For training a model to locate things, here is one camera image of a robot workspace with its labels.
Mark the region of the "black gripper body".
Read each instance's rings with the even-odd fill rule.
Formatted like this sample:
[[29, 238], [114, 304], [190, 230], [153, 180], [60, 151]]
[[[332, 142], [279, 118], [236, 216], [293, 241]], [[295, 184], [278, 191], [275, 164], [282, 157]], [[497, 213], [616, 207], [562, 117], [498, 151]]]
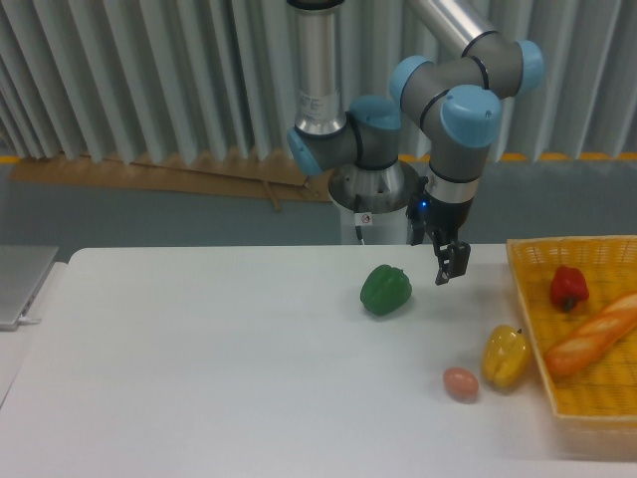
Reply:
[[406, 217], [410, 220], [420, 219], [426, 223], [426, 234], [436, 233], [441, 239], [457, 239], [473, 200], [462, 203], [441, 201], [429, 193], [412, 194], [406, 209]]

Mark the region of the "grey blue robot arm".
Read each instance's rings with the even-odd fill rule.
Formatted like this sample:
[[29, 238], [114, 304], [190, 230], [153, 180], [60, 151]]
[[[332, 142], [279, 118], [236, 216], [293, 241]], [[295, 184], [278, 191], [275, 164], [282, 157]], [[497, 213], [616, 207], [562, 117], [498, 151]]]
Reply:
[[388, 98], [340, 100], [337, 1], [294, 1], [300, 106], [287, 139], [306, 175], [351, 171], [354, 212], [371, 210], [373, 179], [393, 175], [390, 195], [408, 220], [407, 241], [433, 244], [438, 284], [462, 276], [471, 248], [458, 233], [471, 208], [503, 99], [537, 88], [540, 48], [511, 42], [464, 1], [414, 1], [411, 9], [455, 55], [438, 65], [421, 56], [394, 69]]

